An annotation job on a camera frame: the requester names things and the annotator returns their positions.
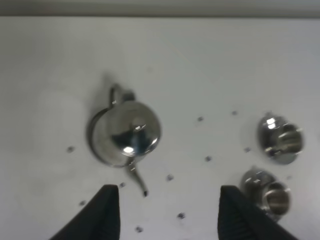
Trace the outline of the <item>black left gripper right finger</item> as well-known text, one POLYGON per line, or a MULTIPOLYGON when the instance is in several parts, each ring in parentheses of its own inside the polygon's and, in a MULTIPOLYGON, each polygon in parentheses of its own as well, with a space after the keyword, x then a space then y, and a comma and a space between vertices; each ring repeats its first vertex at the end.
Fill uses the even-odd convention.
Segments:
POLYGON ((295 240, 234 185, 220 188, 217 234, 220 240, 295 240))

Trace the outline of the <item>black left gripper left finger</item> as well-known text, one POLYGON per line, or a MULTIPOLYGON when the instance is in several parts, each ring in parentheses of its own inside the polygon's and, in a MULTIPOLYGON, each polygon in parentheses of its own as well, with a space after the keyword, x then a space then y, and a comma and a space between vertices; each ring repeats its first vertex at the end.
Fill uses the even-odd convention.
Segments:
POLYGON ((117 185, 104 185, 52 240, 118 240, 121 234, 117 185))

